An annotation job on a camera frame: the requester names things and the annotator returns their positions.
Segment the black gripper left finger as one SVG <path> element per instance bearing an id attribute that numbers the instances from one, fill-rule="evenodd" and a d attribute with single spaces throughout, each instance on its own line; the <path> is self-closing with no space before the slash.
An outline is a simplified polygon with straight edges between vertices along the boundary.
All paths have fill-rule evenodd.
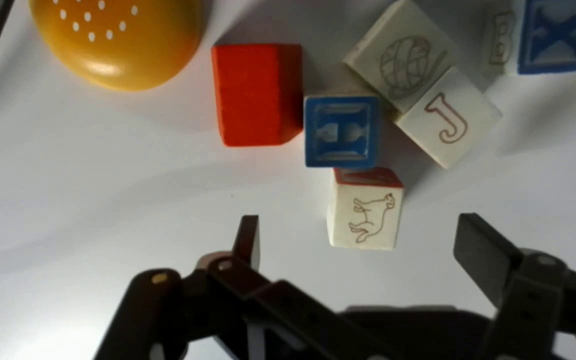
<path id="1" fill-rule="evenodd" d="M 232 245 L 232 263 L 248 269 L 257 269 L 261 266 L 261 218 L 257 213 L 247 213 L 240 218 Z"/>

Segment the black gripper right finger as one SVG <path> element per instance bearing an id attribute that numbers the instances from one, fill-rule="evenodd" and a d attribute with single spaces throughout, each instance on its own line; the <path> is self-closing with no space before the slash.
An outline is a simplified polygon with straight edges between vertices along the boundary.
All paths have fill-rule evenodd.
<path id="1" fill-rule="evenodd" d="M 461 213 L 453 249 L 483 294 L 500 305 L 510 273 L 524 253 L 481 213 Z"/>

